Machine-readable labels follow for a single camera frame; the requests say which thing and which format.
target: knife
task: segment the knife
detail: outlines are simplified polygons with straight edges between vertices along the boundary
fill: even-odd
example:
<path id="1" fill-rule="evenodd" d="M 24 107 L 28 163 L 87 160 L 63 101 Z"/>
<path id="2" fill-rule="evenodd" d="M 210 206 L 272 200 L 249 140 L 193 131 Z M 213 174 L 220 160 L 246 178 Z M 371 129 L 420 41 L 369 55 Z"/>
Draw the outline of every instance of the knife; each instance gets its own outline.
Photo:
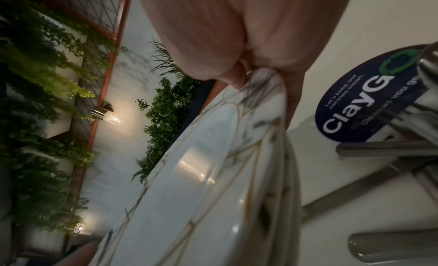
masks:
<path id="1" fill-rule="evenodd" d="M 374 187 L 406 172 L 415 171 L 433 161 L 436 157 L 401 157 L 393 163 L 377 170 L 376 172 L 352 182 L 340 189 L 327 194 L 302 208 L 302 223 L 345 204 L 369 192 Z"/>

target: white table surface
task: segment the white table surface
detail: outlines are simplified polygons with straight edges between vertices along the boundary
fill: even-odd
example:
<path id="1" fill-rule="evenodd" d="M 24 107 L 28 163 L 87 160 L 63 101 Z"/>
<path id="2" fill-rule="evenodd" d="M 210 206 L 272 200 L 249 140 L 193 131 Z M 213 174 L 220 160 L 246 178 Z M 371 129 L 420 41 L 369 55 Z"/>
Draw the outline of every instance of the white table surface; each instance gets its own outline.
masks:
<path id="1" fill-rule="evenodd" d="M 288 132 L 297 156 L 302 203 L 307 204 L 395 158 L 339 158 L 314 113 L 327 89 L 362 62 L 400 47 L 438 40 L 436 0 L 351 0 L 334 35 L 305 78 Z M 438 227 L 438 206 L 419 182 L 403 174 L 303 225 L 299 266 L 364 265 L 348 251 L 353 233 Z M 392 263 L 436 266 L 438 258 Z"/>

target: dark blue sticker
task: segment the dark blue sticker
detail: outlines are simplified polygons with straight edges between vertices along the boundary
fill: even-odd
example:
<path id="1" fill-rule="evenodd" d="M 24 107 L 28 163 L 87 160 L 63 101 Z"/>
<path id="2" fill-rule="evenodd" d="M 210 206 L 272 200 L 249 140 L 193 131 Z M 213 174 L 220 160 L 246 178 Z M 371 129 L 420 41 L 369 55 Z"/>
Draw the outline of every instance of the dark blue sticker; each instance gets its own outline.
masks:
<path id="1" fill-rule="evenodd" d="M 425 46 L 386 52 L 336 81 L 316 109 L 319 131 L 338 142 L 364 142 L 378 132 L 427 91 L 416 69 Z"/>

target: fingertip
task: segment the fingertip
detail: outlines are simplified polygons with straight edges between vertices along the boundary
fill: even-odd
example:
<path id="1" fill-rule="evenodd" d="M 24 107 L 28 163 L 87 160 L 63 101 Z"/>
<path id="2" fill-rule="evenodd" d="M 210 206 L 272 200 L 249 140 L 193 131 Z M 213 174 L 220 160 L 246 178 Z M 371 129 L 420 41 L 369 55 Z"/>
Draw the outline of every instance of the fingertip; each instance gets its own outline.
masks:
<path id="1" fill-rule="evenodd" d="M 246 70 L 241 61 L 237 61 L 230 70 L 217 78 L 231 85 L 234 89 L 241 89 L 246 83 Z"/>

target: human hand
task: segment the human hand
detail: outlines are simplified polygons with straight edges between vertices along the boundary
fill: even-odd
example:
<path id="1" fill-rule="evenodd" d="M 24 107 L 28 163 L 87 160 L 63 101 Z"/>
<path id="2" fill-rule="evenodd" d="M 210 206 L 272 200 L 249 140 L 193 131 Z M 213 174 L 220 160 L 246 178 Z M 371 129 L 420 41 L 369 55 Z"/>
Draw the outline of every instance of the human hand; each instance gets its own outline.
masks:
<path id="1" fill-rule="evenodd" d="M 286 86 L 288 126 L 304 74 L 349 0 L 141 1 L 163 45 L 189 76 L 239 89 L 248 69 L 276 69 Z"/>
<path id="2" fill-rule="evenodd" d="M 98 246 L 99 244 L 96 242 L 87 243 L 74 253 L 64 257 L 55 266 L 87 266 L 96 254 Z"/>

